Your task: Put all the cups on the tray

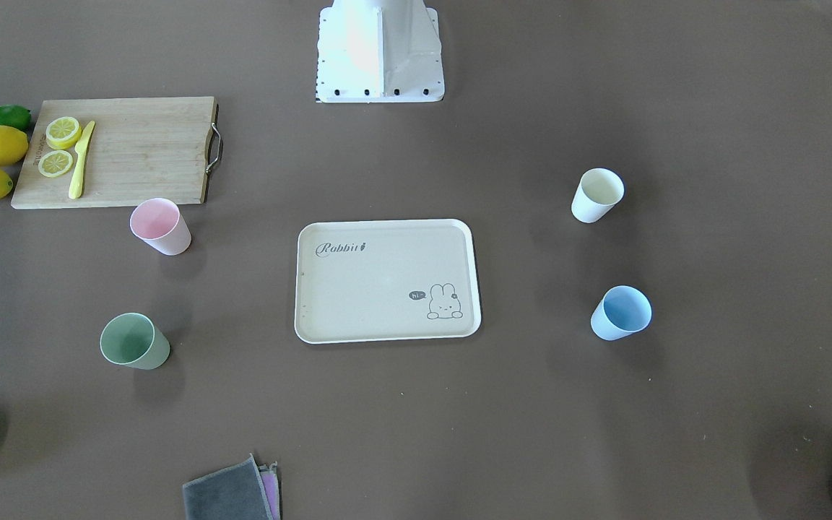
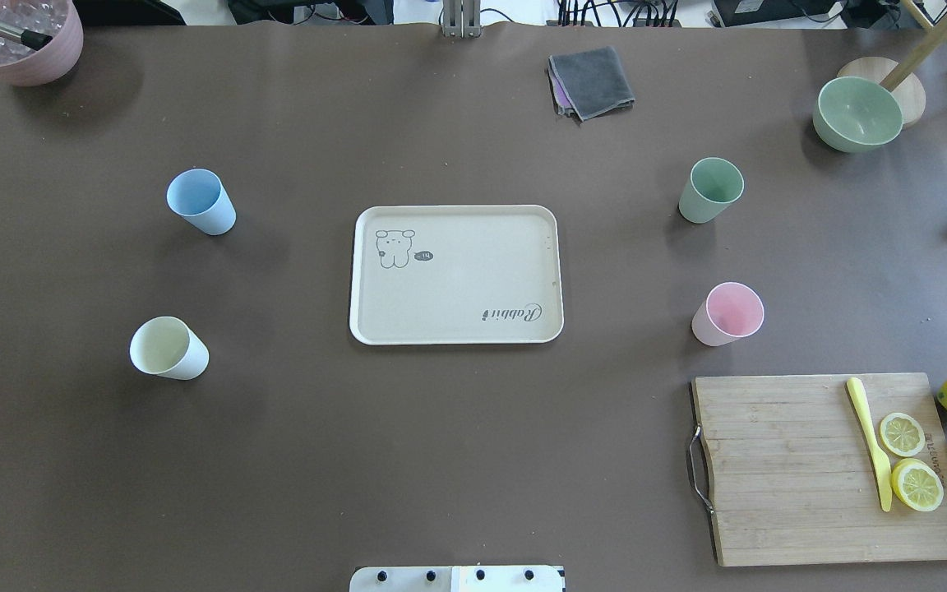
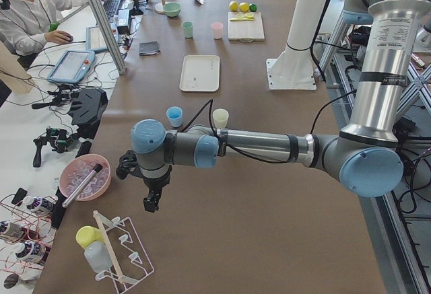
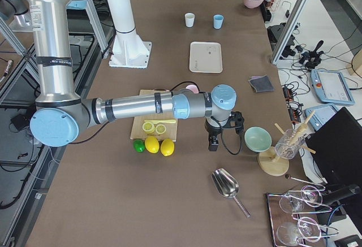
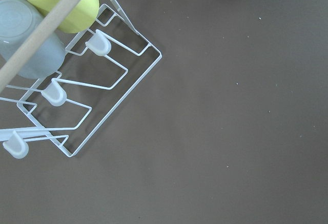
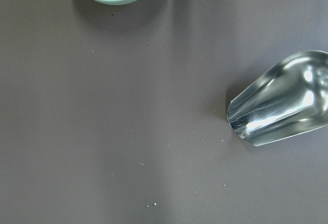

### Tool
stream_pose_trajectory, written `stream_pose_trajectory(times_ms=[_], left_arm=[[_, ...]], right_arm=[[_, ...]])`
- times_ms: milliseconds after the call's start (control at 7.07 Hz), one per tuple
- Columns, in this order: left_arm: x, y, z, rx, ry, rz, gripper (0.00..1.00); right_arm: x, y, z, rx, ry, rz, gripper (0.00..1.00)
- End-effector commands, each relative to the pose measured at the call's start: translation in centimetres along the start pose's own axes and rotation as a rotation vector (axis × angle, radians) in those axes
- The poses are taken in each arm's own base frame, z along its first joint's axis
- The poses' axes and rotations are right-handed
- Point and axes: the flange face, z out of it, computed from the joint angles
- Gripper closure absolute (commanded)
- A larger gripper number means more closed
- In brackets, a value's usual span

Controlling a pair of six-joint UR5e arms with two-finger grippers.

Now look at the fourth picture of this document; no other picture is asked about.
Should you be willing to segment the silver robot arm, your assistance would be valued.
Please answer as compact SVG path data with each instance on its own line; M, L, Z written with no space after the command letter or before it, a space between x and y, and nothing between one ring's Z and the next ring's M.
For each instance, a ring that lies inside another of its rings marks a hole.
M225 84L211 92L189 89L116 99L82 99L74 88L66 8L72 0L27 0L31 12L40 78L37 110L31 118L33 136L44 145L65 146L84 130L121 118L171 112L177 119L204 118L209 150L225 128L243 129L234 110L235 90Z

